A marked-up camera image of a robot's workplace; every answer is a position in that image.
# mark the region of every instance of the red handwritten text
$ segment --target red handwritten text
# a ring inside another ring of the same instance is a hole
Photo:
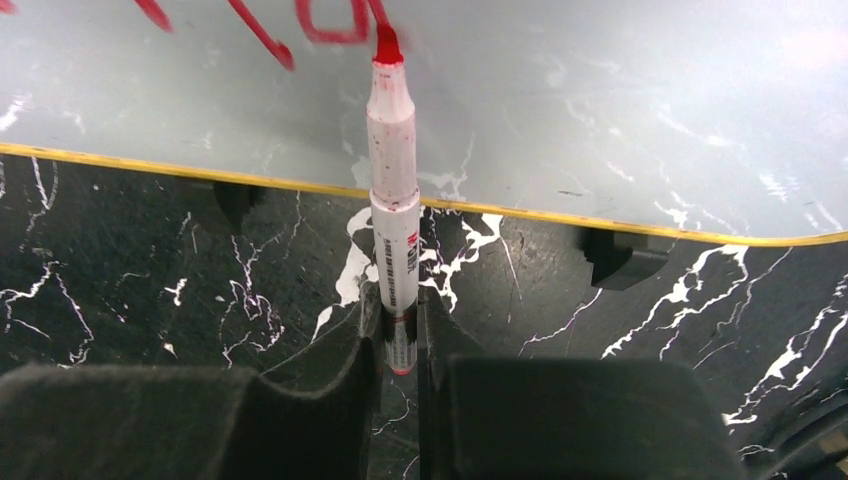
[[[368,4],[371,5],[371,12],[374,13],[374,20],[377,21],[377,25],[391,26],[386,9],[383,8],[383,0],[368,0]]]
[[[250,9],[247,8],[247,5],[245,5],[242,0],[230,0],[230,5],[233,7],[233,10],[236,11],[238,16],[241,17],[245,25],[247,25],[253,34],[256,35],[256,38],[262,42],[262,45],[265,45],[265,48],[271,52],[271,55],[280,62],[280,65],[286,68],[286,70],[294,71],[294,57],[292,57],[291,50],[283,45],[282,42],[278,42],[268,35],[268,32],[262,28],[262,25],[259,24],[259,20],[256,20],[256,17],[250,13]]]
[[[135,0],[135,3],[141,7],[141,11],[144,12],[144,14],[147,15],[147,18],[155,23],[157,27],[169,33],[174,31],[171,27],[171,21],[168,20],[168,15],[166,15],[165,11],[162,10],[162,7],[156,3],[156,0]]]
[[[18,13],[18,9],[12,0],[0,0],[0,13]]]
[[[368,40],[368,8],[365,0],[350,0],[353,30],[318,30],[312,22],[312,0],[295,0],[294,11],[306,38],[316,43],[364,43]]]

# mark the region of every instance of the gray surface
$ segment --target gray surface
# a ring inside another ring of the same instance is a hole
[[[173,34],[129,1],[17,3],[0,142],[367,188],[370,14],[368,45],[312,44],[292,2],[248,1],[290,72],[223,0],[160,1]],[[848,225],[848,5],[384,3],[425,196],[756,237]],[[313,14],[352,23],[346,1]]]

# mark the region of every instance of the black marble surface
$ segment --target black marble surface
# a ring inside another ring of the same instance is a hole
[[[242,365],[308,345],[376,279],[365,201],[270,191],[207,233],[172,177],[0,159],[0,371],[26,362]],[[424,283],[505,355],[690,365],[741,456],[848,388],[848,244],[675,243],[655,278],[589,287],[575,230],[425,210]],[[374,478],[417,478],[415,375],[384,381]]]

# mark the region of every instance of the red marker tip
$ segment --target red marker tip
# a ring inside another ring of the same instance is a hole
[[[385,65],[403,63],[397,33],[385,23],[377,24],[377,55],[374,55],[374,61]]]

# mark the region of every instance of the black plastic tab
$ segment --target black plastic tab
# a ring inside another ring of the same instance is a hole
[[[592,286],[626,290],[656,275],[668,263],[671,244],[652,235],[588,229],[582,249],[594,266]]]
[[[177,178],[177,185],[194,220],[209,233],[225,235],[241,234],[242,219],[264,194],[262,187],[197,178]]]

